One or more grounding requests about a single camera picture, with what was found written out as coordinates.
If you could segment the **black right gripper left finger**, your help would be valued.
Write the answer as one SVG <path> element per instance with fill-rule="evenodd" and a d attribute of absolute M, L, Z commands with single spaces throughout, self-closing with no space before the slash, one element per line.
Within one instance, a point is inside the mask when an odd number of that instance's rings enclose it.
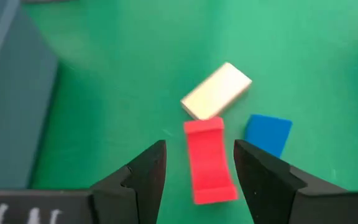
<path fill-rule="evenodd" d="M 98 224 L 157 224 L 166 176 L 166 141 L 91 186 Z"/>

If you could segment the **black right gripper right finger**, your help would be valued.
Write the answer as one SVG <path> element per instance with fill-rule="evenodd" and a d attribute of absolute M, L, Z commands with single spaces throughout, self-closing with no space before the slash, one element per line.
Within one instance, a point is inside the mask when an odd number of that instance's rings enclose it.
<path fill-rule="evenodd" d="M 254 224 L 358 224 L 358 191 L 320 179 L 241 139 L 234 142 L 234 162 Z"/>

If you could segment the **red curved block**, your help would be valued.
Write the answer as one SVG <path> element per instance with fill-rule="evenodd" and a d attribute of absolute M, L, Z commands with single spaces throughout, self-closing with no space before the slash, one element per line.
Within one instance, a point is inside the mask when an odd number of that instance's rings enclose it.
<path fill-rule="evenodd" d="M 186 121 L 184 132 L 194 203 L 202 205 L 238 199 L 226 159 L 223 119 Z"/>

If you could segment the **blue block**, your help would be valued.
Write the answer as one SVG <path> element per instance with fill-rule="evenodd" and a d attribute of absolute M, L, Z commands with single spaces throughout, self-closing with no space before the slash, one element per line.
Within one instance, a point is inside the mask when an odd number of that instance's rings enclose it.
<path fill-rule="evenodd" d="M 292 124 L 288 119 L 252 114 L 246 124 L 244 139 L 280 158 Z"/>

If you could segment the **beige wooden block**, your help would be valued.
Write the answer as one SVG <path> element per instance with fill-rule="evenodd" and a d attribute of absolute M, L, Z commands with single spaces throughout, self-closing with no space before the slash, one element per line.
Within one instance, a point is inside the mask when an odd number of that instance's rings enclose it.
<path fill-rule="evenodd" d="M 219 115 L 252 84 L 252 80 L 229 62 L 181 99 L 194 119 L 206 120 Z"/>

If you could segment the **green table mat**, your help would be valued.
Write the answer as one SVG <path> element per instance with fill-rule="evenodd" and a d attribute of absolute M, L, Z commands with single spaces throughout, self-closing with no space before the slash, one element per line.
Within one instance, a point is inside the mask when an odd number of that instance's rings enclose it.
<path fill-rule="evenodd" d="M 195 205 L 180 101 L 223 63 L 252 84 L 223 113 L 227 163 L 253 114 L 292 121 L 282 158 L 358 190 L 358 0 L 76 0 L 25 7 L 60 59 L 32 179 L 88 187 L 159 139 L 158 224 L 252 224 Z"/>

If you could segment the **grey plastic bin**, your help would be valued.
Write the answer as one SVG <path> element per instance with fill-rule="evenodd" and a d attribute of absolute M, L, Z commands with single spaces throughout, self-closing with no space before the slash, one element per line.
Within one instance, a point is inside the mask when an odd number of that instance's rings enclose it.
<path fill-rule="evenodd" d="M 0 189 L 29 185 L 57 68 L 21 0 L 0 0 Z"/>

